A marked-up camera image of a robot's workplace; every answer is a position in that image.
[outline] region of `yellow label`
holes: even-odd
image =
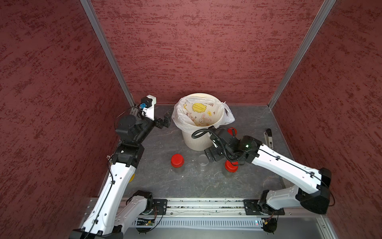
[[[135,174],[133,174],[133,176],[130,178],[129,182],[131,182],[134,179],[134,177],[135,177]]]
[[[202,103],[195,103],[192,105],[192,110],[198,113],[203,113],[207,109],[207,106]]]

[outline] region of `plastic bag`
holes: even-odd
[[[224,102],[215,97],[185,96],[174,106],[172,119],[184,132],[193,133],[199,128],[215,128],[230,124],[235,118]]]

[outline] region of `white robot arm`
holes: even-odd
[[[299,164],[251,136],[246,135],[238,140],[235,135],[227,132],[227,127],[200,129],[195,131],[192,137],[198,138],[205,133],[210,134],[214,143],[204,151],[210,162],[225,158],[230,162],[238,162],[239,165],[244,165],[245,162],[252,163],[269,169],[295,184],[287,189],[263,191],[254,210],[270,215],[281,208],[303,206],[317,214],[326,213],[332,176],[328,169],[317,170]]]
[[[119,120],[116,132],[121,141],[111,158],[105,186],[83,227],[73,230],[70,239],[122,239],[139,214],[152,210],[152,194],[139,190],[116,216],[123,193],[142,157],[142,141],[154,127],[170,126],[173,109],[165,114],[164,119],[159,119],[154,116],[155,104],[156,98],[148,95],[142,98],[141,104],[134,106],[138,110],[136,115],[129,114]]]

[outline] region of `red textured wall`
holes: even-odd
[[[267,104],[323,0],[94,0],[133,97]]]
[[[340,238],[382,235],[382,2],[337,0],[273,112],[294,158],[333,173]]]
[[[68,238],[127,106],[78,0],[0,3],[0,238]]]

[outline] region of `trash bin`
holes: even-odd
[[[218,128],[230,124],[235,118],[225,102],[209,94],[195,93],[178,101],[174,106],[172,120],[182,130],[186,145],[192,150],[203,151],[212,146],[210,134],[191,138],[192,133],[201,128]]]

